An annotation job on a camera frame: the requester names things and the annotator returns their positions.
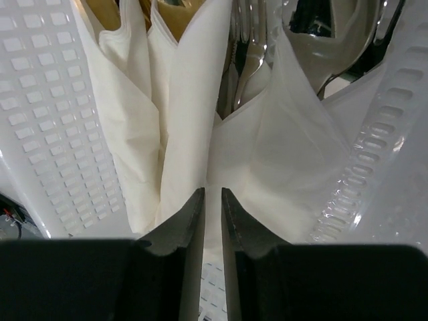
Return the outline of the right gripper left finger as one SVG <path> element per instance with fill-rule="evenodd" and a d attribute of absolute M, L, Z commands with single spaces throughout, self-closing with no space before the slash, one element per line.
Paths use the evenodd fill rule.
<path fill-rule="evenodd" d="M 1 243 L 2 320 L 196 320 L 205 191 L 140 239 Z"/>

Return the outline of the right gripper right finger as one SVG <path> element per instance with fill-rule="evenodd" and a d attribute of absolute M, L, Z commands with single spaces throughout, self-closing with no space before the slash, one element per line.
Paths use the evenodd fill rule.
<path fill-rule="evenodd" d="M 221 191 L 230 320 L 426 320 L 427 257 L 408 245 L 293 245 Z"/>

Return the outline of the white paper napkin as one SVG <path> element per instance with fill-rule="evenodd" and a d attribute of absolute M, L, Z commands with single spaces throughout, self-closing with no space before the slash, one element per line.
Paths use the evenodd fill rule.
<path fill-rule="evenodd" d="M 176 41 L 158 5 L 152 5 L 148 50 L 163 169 L 160 204 L 146 231 L 175 214 L 205 184 L 230 16 L 230 1 L 205 1 Z"/>

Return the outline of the gold spoon green handle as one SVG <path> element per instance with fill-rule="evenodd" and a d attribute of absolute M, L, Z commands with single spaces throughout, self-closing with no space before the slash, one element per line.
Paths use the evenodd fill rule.
<path fill-rule="evenodd" d="M 204 2 L 205 0 L 158 1 L 158 12 L 177 42 Z"/>

